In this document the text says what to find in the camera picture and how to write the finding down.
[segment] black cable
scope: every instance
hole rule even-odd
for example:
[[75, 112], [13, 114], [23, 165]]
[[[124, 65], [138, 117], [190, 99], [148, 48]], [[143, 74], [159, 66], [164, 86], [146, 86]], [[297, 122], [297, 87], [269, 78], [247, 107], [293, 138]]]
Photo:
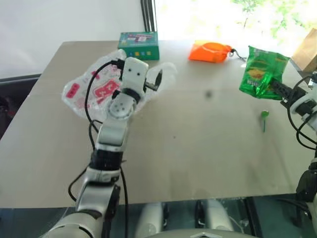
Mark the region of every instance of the black cable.
[[93, 148], [93, 150], [95, 149], [95, 142], [94, 142], [94, 139], [93, 139], [93, 135], [92, 135], [92, 131], [91, 131], [91, 128], [93, 125], [95, 125], [95, 122], [98, 122], [100, 124], [102, 124], [101, 121], [99, 120], [92, 120], [90, 123], [89, 123], [89, 128], [88, 128], [88, 135], [89, 135], [89, 139], [90, 139], [90, 143], [91, 143], [91, 146]]
[[283, 198], [279, 198], [279, 199], [277, 199], [277, 201], [286, 202], [288, 204], [292, 204], [292, 205], [300, 208], [302, 211], [310, 213], [308, 207], [305, 206], [304, 204], [301, 204], [300, 202], [293, 201], [293, 200], [290, 200], [290, 199], [283, 199]]
[[[308, 78], [311, 78], [311, 75], [302, 78], [301, 80], [299, 80], [299, 81], [295, 84], [295, 86], [294, 86], [294, 88], [293, 88], [293, 90], [292, 90], [292, 92], [291, 92], [290, 98], [289, 98], [289, 100], [288, 100], [288, 102], [287, 102], [287, 117], [288, 117], [288, 120], [289, 120], [289, 122], [291, 123], [292, 127], [296, 130], [296, 132], [298, 131], [298, 128], [295, 126], [295, 124], [294, 124], [294, 122], [293, 122], [293, 120], [292, 120], [292, 117], [291, 117], [291, 112], [290, 112], [291, 103], [292, 103], [292, 99], [293, 99], [293, 97], [294, 97], [295, 89], [296, 89], [303, 81], [305, 81], [305, 80], [308, 79]], [[311, 143], [317, 145], [317, 142], [315, 142], [314, 140], [312, 140], [311, 138], [309, 138], [308, 136], [306, 136], [305, 134], [303, 134], [301, 131], [299, 131], [299, 134], [300, 134], [301, 136], [303, 136], [305, 139], [309, 140]]]
[[[89, 81], [89, 84], [88, 84], [88, 87], [87, 87], [87, 92], [86, 92], [86, 97], [85, 97], [85, 103], [84, 103], [84, 108], [85, 108], [85, 113], [86, 113], [86, 116], [87, 116], [87, 119], [89, 121], [89, 123], [92, 123], [92, 119], [89, 115], [89, 112], [88, 112], [88, 97], [89, 97], [89, 92], [90, 92], [90, 88], [91, 88], [91, 85], [93, 84], [93, 81], [95, 80], [96, 76], [98, 75], [98, 73], [103, 70], [105, 67], [107, 67], [108, 65], [110, 64], [116, 64], [117, 62], [116, 61], [109, 61], [105, 64], [103, 64], [102, 66], [100, 66], [96, 72], [93, 74], [93, 76], [91, 77], [90, 81]], [[95, 124], [92, 123], [92, 127], [95, 129], [95, 131], [98, 131], [97, 127], [95, 126]]]
[[296, 139], [297, 141], [302, 145], [304, 146], [305, 148], [307, 149], [311, 149], [311, 150], [315, 150], [316, 151], [316, 148], [314, 147], [310, 147], [310, 146], [307, 146], [305, 145], [299, 138], [299, 135], [300, 135], [300, 132], [302, 130], [302, 128], [310, 121], [310, 119], [312, 119], [315, 115], [317, 114], [317, 111], [313, 112], [311, 115], [309, 115], [305, 121], [300, 125], [300, 127], [298, 128], [298, 130], [296, 131]]
[[125, 238], [128, 238], [129, 234], [129, 201], [128, 201], [128, 190], [127, 184], [125, 181], [125, 176], [122, 167], [120, 166], [120, 172], [122, 177], [123, 183], [123, 190], [124, 190], [124, 204], [125, 204]]
[[71, 199], [73, 199], [74, 202], [77, 201], [77, 198], [72, 194], [71, 192], [71, 188], [74, 185], [74, 183], [77, 182], [77, 180], [86, 172], [87, 167], [73, 180], [73, 182], [70, 183], [70, 185], [68, 186], [68, 194], [71, 197]]

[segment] orange snack bag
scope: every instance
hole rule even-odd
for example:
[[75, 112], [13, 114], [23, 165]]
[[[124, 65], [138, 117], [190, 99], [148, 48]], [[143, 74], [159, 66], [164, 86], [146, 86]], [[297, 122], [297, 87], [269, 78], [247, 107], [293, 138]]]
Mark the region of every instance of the orange snack bag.
[[207, 41], [195, 41], [188, 59], [222, 63], [231, 50], [232, 47], [228, 45]]

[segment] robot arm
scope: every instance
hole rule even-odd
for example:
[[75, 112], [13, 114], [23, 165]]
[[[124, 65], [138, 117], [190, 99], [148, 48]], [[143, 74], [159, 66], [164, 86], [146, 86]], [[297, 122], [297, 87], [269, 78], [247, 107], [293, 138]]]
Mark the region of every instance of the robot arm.
[[143, 100], [146, 87], [157, 90], [162, 72], [155, 85], [146, 82], [149, 66], [135, 58], [127, 58], [122, 73], [122, 86], [115, 91], [107, 107], [107, 118], [101, 125], [91, 162], [84, 174], [75, 213], [61, 219], [45, 238], [100, 238], [105, 221], [111, 221], [119, 203], [120, 187], [115, 183], [126, 147], [128, 128], [136, 105]]
[[[317, 82], [316, 73], [312, 75], [312, 80]], [[288, 108], [288, 113], [299, 114], [302, 120], [317, 132], [317, 87], [311, 92], [306, 92], [296, 86], [291, 89], [276, 80], [271, 82], [271, 87], [275, 93], [283, 97], [284, 101], [281, 104]], [[317, 234], [317, 147], [308, 170], [299, 180], [296, 196], [299, 201], [306, 202]]]

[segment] metal floor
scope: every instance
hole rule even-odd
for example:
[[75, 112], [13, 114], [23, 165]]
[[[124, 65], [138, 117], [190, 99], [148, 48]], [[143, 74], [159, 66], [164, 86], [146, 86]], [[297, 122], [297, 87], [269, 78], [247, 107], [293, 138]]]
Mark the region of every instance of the metal floor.
[[[241, 213], [241, 201], [222, 200], [228, 214], [237, 222], [245, 220]], [[303, 226], [298, 228], [291, 222], [295, 216], [292, 205], [276, 201], [275, 196], [256, 197], [256, 208], [259, 215], [264, 238], [315, 238], [310, 220], [303, 216]], [[195, 201], [180, 201], [168, 203], [169, 219], [166, 230], [194, 228]], [[129, 237], [133, 238], [142, 204], [130, 205]], [[59, 219], [73, 211], [73, 208], [57, 209], [1, 209], [0, 238], [38, 238], [52, 227]], [[240, 228], [233, 224], [235, 230]], [[249, 234], [248, 226], [244, 227]], [[111, 237], [124, 237], [124, 207], [120, 206], [112, 222]]]

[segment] teal box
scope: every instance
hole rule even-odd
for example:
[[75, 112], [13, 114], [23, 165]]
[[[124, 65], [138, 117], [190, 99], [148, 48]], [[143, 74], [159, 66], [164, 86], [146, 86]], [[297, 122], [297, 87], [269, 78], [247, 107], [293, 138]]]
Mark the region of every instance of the teal box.
[[127, 57], [140, 60], [159, 60], [157, 32], [122, 32], [118, 49], [123, 49]]

